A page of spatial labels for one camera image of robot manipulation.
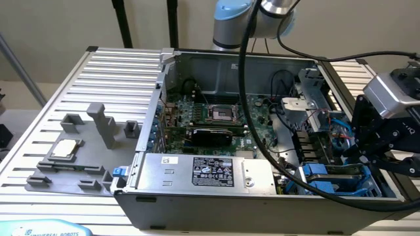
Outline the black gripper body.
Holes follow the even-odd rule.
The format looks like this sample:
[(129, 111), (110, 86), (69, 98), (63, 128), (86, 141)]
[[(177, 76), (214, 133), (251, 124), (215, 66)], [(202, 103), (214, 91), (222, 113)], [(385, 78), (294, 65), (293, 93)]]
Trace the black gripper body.
[(378, 133), (391, 150), (420, 152), (420, 125), (413, 117), (385, 119)]

